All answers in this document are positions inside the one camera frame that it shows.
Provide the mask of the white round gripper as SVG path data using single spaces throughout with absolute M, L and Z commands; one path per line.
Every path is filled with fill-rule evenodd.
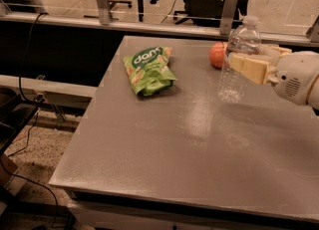
M 257 85 L 268 81 L 280 98 L 295 105 L 319 106 L 318 53 L 291 53 L 291 49 L 265 44 L 258 49 L 260 55 L 230 53 L 230 68 Z M 275 72 L 272 65 L 277 65 Z

